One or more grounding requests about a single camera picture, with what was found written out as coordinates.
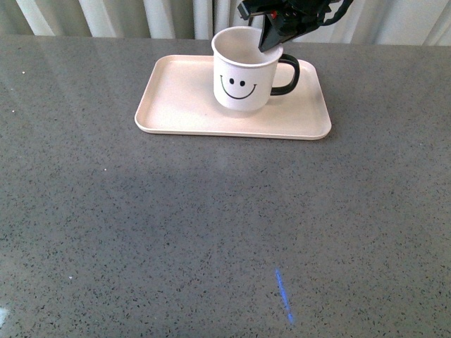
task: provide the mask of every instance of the smiley face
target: smiley face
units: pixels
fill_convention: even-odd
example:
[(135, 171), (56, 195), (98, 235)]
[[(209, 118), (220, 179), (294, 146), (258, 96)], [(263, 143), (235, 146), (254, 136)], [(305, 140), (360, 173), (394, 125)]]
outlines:
[[(235, 99), (235, 100), (243, 100), (243, 99), (246, 99), (247, 97), (249, 97), (249, 96), (254, 92), (255, 87), (257, 86), (257, 84), (254, 84), (254, 86), (253, 86), (251, 92), (248, 93), (247, 95), (244, 95), (244, 96), (232, 96), (232, 95), (230, 95), (229, 93), (227, 93), (227, 90), (226, 90), (226, 88), (224, 87), (223, 76), (222, 76), (222, 75), (220, 75), (220, 76), (221, 76), (221, 84), (222, 84), (222, 86), (223, 86), (224, 92), (225, 92), (228, 96), (230, 96), (232, 99)], [(234, 85), (234, 84), (235, 84), (235, 80), (234, 80), (233, 78), (230, 78), (230, 79), (229, 79), (229, 83), (230, 83), (231, 85)], [(240, 81), (240, 86), (241, 86), (241, 87), (245, 87), (245, 86), (246, 86), (246, 82), (243, 81), (243, 80)]]

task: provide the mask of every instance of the mug rim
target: mug rim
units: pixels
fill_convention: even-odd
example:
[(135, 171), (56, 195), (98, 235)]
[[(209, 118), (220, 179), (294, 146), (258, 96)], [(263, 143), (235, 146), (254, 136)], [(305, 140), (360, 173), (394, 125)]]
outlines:
[(267, 65), (271, 65), (272, 63), (275, 63), (278, 61), (278, 59), (283, 54), (283, 46), (279, 44), (278, 46), (275, 46), (274, 49), (277, 49), (277, 58), (274, 58), (273, 60), (262, 62), (262, 63), (241, 63), (234, 60), (230, 60), (229, 58), (226, 58), (223, 54), (221, 54), (218, 49), (216, 48), (216, 40), (223, 34), (225, 34), (228, 31), (231, 30), (254, 30), (255, 32), (258, 32), (261, 34), (261, 29), (255, 28), (255, 27), (249, 27), (249, 26), (235, 26), (235, 27), (229, 27), (224, 30), (221, 30), (220, 32), (216, 33), (216, 35), (211, 40), (211, 48), (213, 49), (214, 55), (218, 56), (221, 60), (225, 61), (226, 63), (229, 63), (231, 65), (235, 65), (242, 68), (260, 68), (265, 67)]

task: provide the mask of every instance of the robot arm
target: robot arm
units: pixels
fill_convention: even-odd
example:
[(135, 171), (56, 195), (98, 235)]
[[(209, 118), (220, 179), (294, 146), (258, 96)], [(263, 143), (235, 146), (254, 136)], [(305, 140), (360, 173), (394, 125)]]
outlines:
[[(331, 19), (331, 3), (343, 1)], [(244, 0), (238, 5), (241, 18), (248, 20), (265, 15), (261, 31), (260, 51), (310, 33), (320, 26), (332, 25), (341, 19), (354, 0)]]

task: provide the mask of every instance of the beige tray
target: beige tray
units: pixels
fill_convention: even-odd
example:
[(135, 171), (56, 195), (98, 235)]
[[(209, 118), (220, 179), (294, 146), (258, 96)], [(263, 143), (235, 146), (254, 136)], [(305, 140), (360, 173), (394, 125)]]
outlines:
[[(195, 134), (279, 139), (320, 139), (331, 128), (315, 67), (299, 60), (295, 90), (272, 96), (258, 111), (222, 107), (213, 95), (213, 56), (159, 59), (138, 106), (137, 126), (157, 134)], [(274, 86), (286, 85), (292, 67), (279, 64)]]

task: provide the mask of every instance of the granite surface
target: granite surface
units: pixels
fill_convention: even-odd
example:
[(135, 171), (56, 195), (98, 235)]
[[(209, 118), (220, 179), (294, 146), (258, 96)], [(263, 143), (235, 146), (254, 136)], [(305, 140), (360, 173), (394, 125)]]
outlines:
[(1, 338), (451, 337), (451, 48), (285, 50), (325, 139), (139, 130), (208, 41), (0, 37)]

